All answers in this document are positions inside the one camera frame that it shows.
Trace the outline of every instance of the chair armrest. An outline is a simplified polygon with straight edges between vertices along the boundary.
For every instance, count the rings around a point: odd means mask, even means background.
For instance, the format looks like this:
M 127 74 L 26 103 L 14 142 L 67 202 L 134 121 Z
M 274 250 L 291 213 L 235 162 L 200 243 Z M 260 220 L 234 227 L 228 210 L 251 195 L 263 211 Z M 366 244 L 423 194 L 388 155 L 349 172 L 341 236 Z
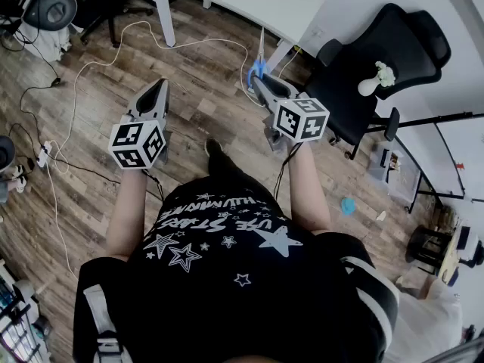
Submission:
M 396 136 L 396 131 L 399 130 L 399 125 L 400 125 L 400 113 L 394 107 L 392 109 L 392 114 L 390 114 L 390 117 L 388 119 L 388 123 L 386 124 L 386 129 L 385 129 L 385 138 L 388 141 L 393 141 L 393 139 Z
M 340 41 L 331 39 L 328 43 L 321 47 L 316 59 L 318 59 L 323 66 L 328 67 L 342 49 L 343 45 L 340 43 Z

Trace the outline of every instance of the white flower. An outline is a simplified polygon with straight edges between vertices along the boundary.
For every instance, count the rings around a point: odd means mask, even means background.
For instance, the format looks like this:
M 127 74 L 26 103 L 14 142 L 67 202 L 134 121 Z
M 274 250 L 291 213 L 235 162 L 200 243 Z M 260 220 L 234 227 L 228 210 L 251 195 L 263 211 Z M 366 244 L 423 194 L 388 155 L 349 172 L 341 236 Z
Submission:
M 378 67 L 377 77 L 380 80 L 380 84 L 385 88 L 387 86 L 395 85 L 395 75 L 391 67 L 388 67 L 383 62 L 376 62 L 375 66 Z

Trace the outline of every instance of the wooden floor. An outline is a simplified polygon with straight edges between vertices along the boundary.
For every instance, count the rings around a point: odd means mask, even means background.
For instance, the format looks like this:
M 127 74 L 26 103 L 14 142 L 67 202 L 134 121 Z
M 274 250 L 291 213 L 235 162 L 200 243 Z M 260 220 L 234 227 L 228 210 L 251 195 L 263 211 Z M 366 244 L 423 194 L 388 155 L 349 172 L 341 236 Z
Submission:
M 145 4 L 139 0 L 132 3 Z M 239 42 L 250 53 L 245 72 L 256 57 L 259 28 L 226 11 L 217 7 L 205 10 L 197 0 L 176 0 L 172 3 L 172 18 L 177 45 L 206 38 Z M 164 44 L 156 14 L 117 18 L 118 34 L 125 25 L 138 20 L 148 20 Z M 271 54 L 277 39 L 266 33 L 265 40 L 265 52 Z M 81 45 L 75 36 L 72 42 L 73 48 L 62 61 L 53 64 L 63 85 L 32 90 L 23 100 L 23 108 L 37 115 L 42 141 L 54 139 L 61 143 L 66 138 L 73 109 L 73 83 L 81 67 L 89 61 L 111 62 L 116 53 L 110 45 L 107 24 L 92 34 L 87 46 Z M 50 85 L 54 79 L 52 70 L 27 51 L 14 53 L 0 49 L 0 58 L 0 134 L 8 134 L 14 123 L 21 123 L 39 152 L 34 119 L 19 111 L 18 102 L 25 88 Z M 165 166 L 158 163 L 153 173 L 160 179 L 165 194 L 179 184 L 207 175 L 203 142 L 208 134 L 223 143 L 243 170 L 273 189 L 283 158 L 270 151 L 263 135 L 266 111 L 252 104 L 240 90 L 239 68 L 244 58 L 242 48 L 223 42 L 163 51 L 154 44 L 146 24 L 130 27 L 117 62 L 112 67 L 89 67 L 79 78 L 73 131 L 64 147 L 67 159 L 119 180 L 120 170 L 107 152 L 111 127 L 119 122 L 137 90 L 163 76 L 171 81 L 167 129 L 173 133 L 169 162 Z M 283 73 L 283 77 L 299 83 L 308 76 L 309 62 L 300 56 Z M 432 200 L 419 196 L 414 212 L 409 215 L 399 202 L 373 185 L 365 170 L 374 143 L 372 138 L 380 136 L 365 137 L 355 161 L 343 157 L 344 143 L 331 147 L 327 143 L 329 137 L 326 134 L 314 145 L 314 153 L 334 227 L 362 239 L 375 265 L 389 278 L 396 278 L 409 269 L 404 259 L 405 246 L 412 231 L 419 224 L 428 223 Z M 22 130 L 15 129 L 12 138 L 17 154 L 32 156 L 29 139 Z M 117 186 L 73 167 L 67 175 L 61 175 L 54 165 L 50 170 L 59 225 L 71 267 L 78 274 L 84 262 L 103 254 Z M 150 190 L 157 192 L 152 183 Z M 286 174 L 279 197 L 286 212 L 288 192 Z M 344 197 L 356 200 L 358 209 L 351 216 L 341 213 L 340 201 Z M 26 192 L 13 193 L 7 204 L 0 206 L 5 220 L 0 225 L 0 254 L 18 277 L 30 279 L 36 288 L 51 281 L 39 295 L 41 311 L 54 326 L 49 345 L 55 361 L 71 361 L 76 280 L 67 270 L 53 206 L 47 171 L 36 168 L 29 176 Z M 147 195 L 147 229 L 160 206 L 157 198 Z M 376 221 L 384 210 L 385 221 Z

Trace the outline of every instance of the desk leg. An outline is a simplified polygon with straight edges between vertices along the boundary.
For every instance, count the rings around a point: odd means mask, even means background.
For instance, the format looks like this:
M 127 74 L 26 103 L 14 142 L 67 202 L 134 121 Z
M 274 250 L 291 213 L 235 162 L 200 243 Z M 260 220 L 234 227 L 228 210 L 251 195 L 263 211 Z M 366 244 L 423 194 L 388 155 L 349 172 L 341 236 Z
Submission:
M 267 61 L 267 71 L 270 74 L 273 69 L 282 61 L 289 50 L 294 46 L 294 43 L 290 43 L 287 40 L 283 40 L 279 43 L 279 46 L 275 49 L 274 54 L 271 55 Z
M 157 3 L 158 15 L 160 16 L 165 42 L 169 47 L 173 47 L 175 45 L 175 31 L 173 31 L 172 14 L 169 10 L 168 0 L 155 1 Z

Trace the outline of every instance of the star print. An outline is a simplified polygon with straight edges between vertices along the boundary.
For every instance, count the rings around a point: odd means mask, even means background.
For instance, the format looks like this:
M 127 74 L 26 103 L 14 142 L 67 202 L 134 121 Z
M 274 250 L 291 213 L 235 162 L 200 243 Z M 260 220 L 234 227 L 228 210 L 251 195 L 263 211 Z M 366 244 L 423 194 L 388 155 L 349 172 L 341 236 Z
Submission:
M 207 199 L 207 200 L 208 200 L 208 199 L 210 199 L 212 196 L 213 196 L 213 195 L 208 195 L 208 193 L 205 193 L 205 194 L 203 194 L 203 195 L 197 195 L 197 198 L 198 198 L 197 200 L 199 200 L 199 199 Z
M 143 248 L 144 249 L 149 249 L 151 247 L 156 247 L 157 252 L 158 252 L 158 259 L 161 259 L 161 255 L 163 254 L 163 251 L 165 250 L 165 247 L 173 244 L 179 244 L 177 240 L 172 239 L 173 234 L 166 235 L 165 237 L 162 237 L 161 235 L 157 234 L 157 239 L 154 242 L 151 242 L 149 245 Z
M 239 275 L 237 273 L 237 278 L 234 279 L 235 282 L 239 283 L 241 286 L 251 284 L 249 281 L 249 275 Z
M 234 237 L 225 237 L 224 240 L 222 241 L 221 245 L 225 245 L 227 249 L 230 249 L 233 244 L 236 244 Z
M 168 266 L 179 264 L 183 270 L 190 273 L 190 264 L 195 259 L 200 259 L 202 256 L 191 251 L 191 244 L 188 244 L 183 249 L 177 249 L 175 247 L 169 247 L 169 250 L 175 254 Z
M 255 228 L 254 231 L 265 239 L 259 247 L 274 247 L 282 256 L 289 256 L 289 246 L 302 246 L 299 241 L 287 237 L 287 227 L 281 226 L 274 233 Z

